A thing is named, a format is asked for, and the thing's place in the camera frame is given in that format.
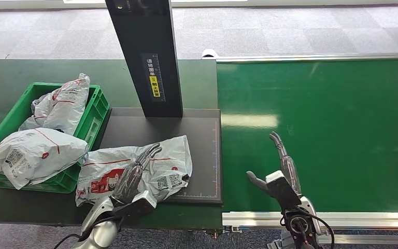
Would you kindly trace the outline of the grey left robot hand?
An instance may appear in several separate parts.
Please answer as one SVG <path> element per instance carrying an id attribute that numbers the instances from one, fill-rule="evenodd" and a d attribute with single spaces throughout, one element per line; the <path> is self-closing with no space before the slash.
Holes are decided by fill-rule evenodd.
<path id="1" fill-rule="evenodd" d="M 137 158 L 123 171 L 117 182 L 111 197 L 122 204 L 132 202 L 138 194 L 138 185 L 143 176 L 144 169 L 149 165 L 151 159 L 162 151 L 160 143 L 149 145 Z"/>

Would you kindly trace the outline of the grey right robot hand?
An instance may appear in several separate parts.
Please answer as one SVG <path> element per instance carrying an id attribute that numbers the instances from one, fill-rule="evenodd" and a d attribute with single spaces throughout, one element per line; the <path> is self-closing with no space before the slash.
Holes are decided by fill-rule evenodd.
<path id="1" fill-rule="evenodd" d="M 269 138 L 273 141 L 278 151 L 280 169 L 269 174 L 265 180 L 257 178 L 252 171 L 247 171 L 248 180 L 276 200 L 279 197 L 296 196 L 300 198 L 302 191 L 294 160 L 287 153 L 284 143 L 277 132 L 272 131 L 269 134 Z"/>

